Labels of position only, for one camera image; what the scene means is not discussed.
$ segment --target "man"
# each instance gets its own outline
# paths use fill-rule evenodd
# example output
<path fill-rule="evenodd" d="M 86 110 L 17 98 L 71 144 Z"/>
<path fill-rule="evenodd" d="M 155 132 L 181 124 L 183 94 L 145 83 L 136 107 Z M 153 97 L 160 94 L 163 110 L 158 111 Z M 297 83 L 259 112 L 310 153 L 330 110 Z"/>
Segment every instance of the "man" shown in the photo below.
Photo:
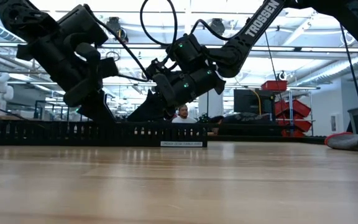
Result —
<path fill-rule="evenodd" d="M 178 109 L 178 117 L 172 120 L 173 123 L 196 123 L 194 118 L 189 118 L 189 112 L 186 105 L 182 105 Z"/>

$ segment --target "black cable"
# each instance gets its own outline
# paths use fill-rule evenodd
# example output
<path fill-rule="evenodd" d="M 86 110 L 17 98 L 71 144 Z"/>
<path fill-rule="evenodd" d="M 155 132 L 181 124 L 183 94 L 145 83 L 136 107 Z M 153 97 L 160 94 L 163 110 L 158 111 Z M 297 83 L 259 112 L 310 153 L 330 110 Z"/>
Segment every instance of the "black cable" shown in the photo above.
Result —
<path fill-rule="evenodd" d="M 113 57 L 114 58 L 114 61 L 117 62 L 121 59 L 121 56 L 119 55 L 119 53 L 115 52 L 115 51 L 109 51 L 106 53 L 106 57 L 109 57 L 109 54 L 114 54 L 114 55 L 117 55 L 117 58 Z"/>
<path fill-rule="evenodd" d="M 205 28 L 208 29 L 208 31 L 210 31 L 210 33 L 211 33 L 212 35 L 214 35 L 216 38 L 218 38 L 219 40 L 225 40 L 225 41 L 227 41 L 227 40 L 232 39 L 232 37 L 222 37 L 222 36 L 219 35 L 217 32 L 215 32 L 215 31 L 212 29 L 212 27 L 210 27 L 210 26 L 208 25 L 208 23 L 206 23 L 206 22 L 205 22 L 204 20 L 202 20 L 202 19 L 199 19 L 199 20 L 197 20 L 197 21 L 195 22 L 195 24 L 193 25 L 193 28 L 192 28 L 191 31 L 190 31 L 190 34 L 194 33 L 194 31 L 196 30 L 196 28 L 197 28 L 197 26 L 198 26 L 199 23 L 201 23 L 203 26 L 205 26 Z"/>
<path fill-rule="evenodd" d="M 272 68 L 273 68 L 273 74 L 274 74 L 274 79 L 276 80 L 276 84 L 277 84 L 277 89 L 280 89 L 280 85 L 278 84 L 278 78 L 276 75 L 276 70 L 274 68 L 274 62 L 273 62 L 273 57 L 272 57 L 272 51 L 270 50 L 270 45 L 269 45 L 269 38 L 267 38 L 267 33 L 265 32 L 265 37 L 266 37 L 266 44 L 267 44 L 267 49 L 268 49 L 268 54 L 270 55 L 270 61 L 272 62 Z M 281 93 L 278 93 L 278 96 L 280 97 L 280 106 L 281 106 L 281 111 L 283 112 L 283 97 L 281 96 Z"/>
<path fill-rule="evenodd" d="M 137 59 L 137 57 L 134 55 L 134 53 L 129 49 L 129 47 L 121 40 L 120 37 L 106 24 L 104 24 L 102 21 L 100 21 L 94 14 L 91 14 L 93 19 L 101 26 L 103 26 L 107 31 L 109 31 L 114 38 L 118 40 L 118 42 L 122 45 L 122 47 L 129 53 L 129 55 L 135 60 L 136 64 L 139 66 L 139 68 L 142 70 L 143 73 L 147 74 L 146 69 L 143 67 L 143 65 L 140 63 L 140 61 Z"/>
<path fill-rule="evenodd" d="M 168 68 L 168 70 L 172 71 L 177 66 L 178 66 L 178 64 L 175 62 L 171 67 Z"/>
<path fill-rule="evenodd" d="M 153 42 L 155 42 L 156 44 L 159 44 L 161 46 L 166 46 L 168 47 L 169 45 L 173 45 L 175 43 L 175 41 L 177 40 L 177 35 L 178 35 L 178 18 L 177 18 L 177 12 L 175 10 L 175 6 L 173 6 L 173 3 L 171 2 L 171 0 L 167 0 L 169 5 L 171 6 L 171 9 L 172 9 L 172 14 L 173 14 L 173 40 L 172 40 L 172 43 L 171 44 L 166 44 L 166 43 L 163 43 L 163 42 L 160 42 L 156 39 L 154 39 L 148 32 L 147 32 L 147 29 L 144 25 L 144 21 L 143 21 L 143 11 L 144 11 L 144 7 L 146 6 L 146 4 L 148 3 L 149 0 L 145 0 L 142 4 L 142 7 L 140 8 L 140 25 L 142 26 L 142 29 L 143 29 L 143 32 L 146 34 L 146 36 L 152 40 Z M 167 56 L 164 58 L 163 60 L 163 63 L 165 64 L 168 59 L 169 59 L 169 55 L 172 51 L 172 47 L 170 48 L 169 50 L 169 53 L 167 54 Z"/>
<path fill-rule="evenodd" d="M 344 31 L 344 29 L 343 29 L 342 24 L 341 24 L 341 31 L 342 31 L 342 36 L 343 36 L 343 38 L 344 38 L 344 44 L 345 44 L 345 48 L 346 48 L 347 59 L 349 60 L 349 63 L 350 63 L 350 68 L 351 68 L 351 73 L 352 73 L 352 77 L 353 77 L 353 81 L 354 81 L 354 86 L 355 86 L 355 88 L 356 88 L 356 93 L 357 93 L 357 97 L 358 97 L 357 78 L 356 78 L 356 75 L 355 75 L 355 73 L 354 73 L 352 58 L 351 58 L 351 54 L 350 54 L 350 52 L 349 52 L 349 47 L 347 46 L 346 35 L 345 35 L 345 31 Z"/>

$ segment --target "wooden table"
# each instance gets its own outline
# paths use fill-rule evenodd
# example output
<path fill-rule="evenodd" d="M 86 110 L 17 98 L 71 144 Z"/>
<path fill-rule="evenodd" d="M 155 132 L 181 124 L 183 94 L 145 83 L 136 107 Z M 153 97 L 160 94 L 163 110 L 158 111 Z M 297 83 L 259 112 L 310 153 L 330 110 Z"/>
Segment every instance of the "wooden table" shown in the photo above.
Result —
<path fill-rule="evenodd" d="M 358 223 L 358 152 L 0 147 L 0 224 Z"/>

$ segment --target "white label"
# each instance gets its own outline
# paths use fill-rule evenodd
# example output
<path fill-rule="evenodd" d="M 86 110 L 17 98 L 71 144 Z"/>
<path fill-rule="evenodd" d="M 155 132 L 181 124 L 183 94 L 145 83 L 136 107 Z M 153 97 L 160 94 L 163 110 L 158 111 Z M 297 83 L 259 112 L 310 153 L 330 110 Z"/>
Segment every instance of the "white label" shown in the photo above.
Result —
<path fill-rule="evenodd" d="M 162 147 L 203 147 L 203 142 L 161 141 Z"/>
<path fill-rule="evenodd" d="M 252 25 L 247 29 L 246 34 L 251 37 L 255 37 L 256 34 L 260 31 L 260 28 L 268 21 L 268 18 L 276 11 L 277 7 L 280 4 L 274 0 L 270 0 L 268 5 L 260 12 L 260 15 L 252 23 Z"/>

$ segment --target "black equipment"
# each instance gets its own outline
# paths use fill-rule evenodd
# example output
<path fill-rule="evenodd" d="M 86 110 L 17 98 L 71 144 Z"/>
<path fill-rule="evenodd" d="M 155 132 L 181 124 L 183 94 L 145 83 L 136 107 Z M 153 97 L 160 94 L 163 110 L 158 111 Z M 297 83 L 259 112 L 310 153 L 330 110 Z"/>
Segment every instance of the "black equipment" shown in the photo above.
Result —
<path fill-rule="evenodd" d="M 211 89 L 221 94 L 225 86 L 221 77 L 232 78 L 240 72 L 252 46 L 285 7 L 312 7 L 333 16 L 358 41 L 358 0 L 265 0 L 240 32 L 225 39 L 227 42 L 220 49 L 201 46 L 193 34 L 184 35 L 168 46 L 167 54 L 181 68 L 180 72 L 167 68 L 166 60 L 153 60 L 145 71 L 138 63 L 145 76 L 157 86 L 155 93 L 149 92 L 128 121 L 170 117 L 177 106 Z M 77 6 L 55 21 L 28 0 L 0 0 L 0 18 L 7 30 L 28 42 L 19 46 L 17 57 L 36 59 L 51 79 L 66 91 L 64 101 L 68 106 L 81 105 L 79 113 L 100 123 L 114 122 L 101 88 L 103 78 L 119 75 L 119 72 L 114 59 L 100 60 L 96 48 L 108 38 L 99 25 L 105 28 L 106 25 L 94 17 L 87 5 Z M 117 40 L 131 54 L 119 37 Z"/>
<path fill-rule="evenodd" d="M 274 114 L 274 99 L 275 95 L 272 91 L 234 90 L 234 112 L 259 114 L 260 101 L 262 114 Z"/>

